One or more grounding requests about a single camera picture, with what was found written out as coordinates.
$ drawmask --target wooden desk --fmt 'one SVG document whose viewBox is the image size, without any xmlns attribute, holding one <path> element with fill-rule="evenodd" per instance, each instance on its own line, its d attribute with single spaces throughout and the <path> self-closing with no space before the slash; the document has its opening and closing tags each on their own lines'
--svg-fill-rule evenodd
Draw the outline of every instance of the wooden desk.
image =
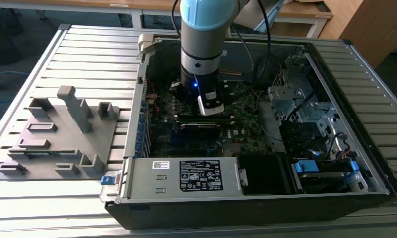
<svg viewBox="0 0 397 238">
<path fill-rule="evenodd" d="M 130 14 L 133 28 L 142 28 L 142 15 L 169 16 L 173 1 L 174 0 L 0 0 L 0 7 Z M 180 15 L 178 11 L 180 7 L 177 7 L 176 16 Z M 304 36 L 317 37 L 328 19 L 332 17 L 332 13 L 318 11 L 314 4 L 292 2 L 281 8 L 276 22 L 282 24 L 309 24 L 309 29 L 302 27 L 296 27 L 296 29 L 301 31 L 302 29 L 305 30 Z"/>
<path fill-rule="evenodd" d="M 173 6 L 173 0 L 132 0 L 130 11 L 137 11 L 136 15 L 162 15 L 169 16 Z M 176 8 L 176 15 L 178 15 L 180 4 Z M 297 27 L 297 29 L 305 29 L 304 36 L 317 38 L 322 31 L 325 23 L 332 19 L 333 14 L 330 12 L 321 12 L 313 3 L 292 2 L 281 8 L 277 23 L 298 23 L 310 24 L 309 29 Z M 142 25 L 134 25 L 134 28 L 142 28 Z"/>
</svg>

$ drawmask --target aluminum extrusion table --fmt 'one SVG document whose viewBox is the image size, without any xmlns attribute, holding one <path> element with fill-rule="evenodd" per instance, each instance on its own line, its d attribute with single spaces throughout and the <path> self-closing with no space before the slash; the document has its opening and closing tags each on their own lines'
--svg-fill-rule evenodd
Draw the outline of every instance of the aluminum extrusion table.
<svg viewBox="0 0 397 238">
<path fill-rule="evenodd" d="M 134 80 L 137 41 L 142 33 L 173 34 L 168 30 L 62 25 L 0 122 L 0 161 L 16 143 L 30 113 L 30 97 L 56 95 L 60 85 L 73 85 L 76 96 L 89 105 L 110 101 L 121 108 L 109 156 L 109 170 L 122 162 Z M 264 38 L 244 35 L 245 38 Z M 397 173 L 397 99 L 352 45 L 340 40 L 281 38 L 312 42 L 328 64 L 362 123 Z M 57 98 L 50 102 L 62 103 Z M 216 227 L 186 230 L 125 230 L 104 209 L 98 181 L 0 181 L 0 236 L 216 236 L 297 232 L 292 236 L 366 236 L 382 233 L 397 237 L 397 203 L 362 210 L 336 221 L 269 226 Z"/>
</svg>

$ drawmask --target warning label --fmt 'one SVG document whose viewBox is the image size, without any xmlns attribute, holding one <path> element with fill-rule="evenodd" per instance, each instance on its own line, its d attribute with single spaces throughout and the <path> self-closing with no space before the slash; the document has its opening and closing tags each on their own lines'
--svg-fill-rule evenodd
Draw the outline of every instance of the warning label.
<svg viewBox="0 0 397 238">
<path fill-rule="evenodd" d="M 182 192 L 222 191 L 218 160 L 180 161 L 180 189 Z"/>
</svg>

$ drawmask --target gray plastic pillar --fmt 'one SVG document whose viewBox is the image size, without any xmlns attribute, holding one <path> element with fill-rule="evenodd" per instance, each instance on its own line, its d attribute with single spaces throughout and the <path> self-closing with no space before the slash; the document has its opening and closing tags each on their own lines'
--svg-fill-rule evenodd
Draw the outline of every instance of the gray plastic pillar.
<svg viewBox="0 0 397 238">
<path fill-rule="evenodd" d="M 50 108 L 53 108 L 53 105 L 50 104 L 48 98 L 33 98 L 29 107 L 26 107 L 30 114 L 37 119 L 48 118 L 46 110 Z"/>
<path fill-rule="evenodd" d="M 100 102 L 97 112 L 101 120 L 116 119 L 116 113 L 110 102 Z"/>
<path fill-rule="evenodd" d="M 81 132 L 88 133 L 92 130 L 92 125 L 88 121 L 88 115 L 80 105 L 80 101 L 74 96 L 76 89 L 73 86 L 60 86 L 57 91 L 57 98 L 65 101 L 68 111 L 73 120 L 76 121 Z"/>
<path fill-rule="evenodd" d="M 84 154 L 80 162 L 80 167 L 88 175 L 96 176 L 102 173 L 104 163 L 98 155 L 94 155 L 94 159 L 93 161 L 90 161 L 86 154 Z"/>
<path fill-rule="evenodd" d="M 26 167 L 24 167 L 20 163 L 4 163 L 0 165 L 0 172 L 5 175 L 22 175 L 25 171 Z"/>
<path fill-rule="evenodd" d="M 64 176 L 73 176 L 80 173 L 80 169 L 73 163 L 56 163 L 54 171 Z"/>
</svg>

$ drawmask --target blue tab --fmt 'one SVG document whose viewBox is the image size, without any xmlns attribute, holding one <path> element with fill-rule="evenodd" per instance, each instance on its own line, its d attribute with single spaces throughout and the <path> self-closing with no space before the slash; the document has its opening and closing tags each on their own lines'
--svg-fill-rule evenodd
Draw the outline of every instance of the blue tab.
<svg viewBox="0 0 397 238">
<path fill-rule="evenodd" d="M 350 161 L 350 166 L 352 166 L 353 171 L 358 170 L 358 164 L 354 160 Z"/>
<path fill-rule="evenodd" d="M 294 163 L 297 173 L 300 172 L 318 172 L 317 164 L 314 160 L 300 160 Z"/>
<path fill-rule="evenodd" d="M 116 177 L 104 175 L 101 176 L 101 185 L 114 185 L 116 184 Z"/>
</svg>

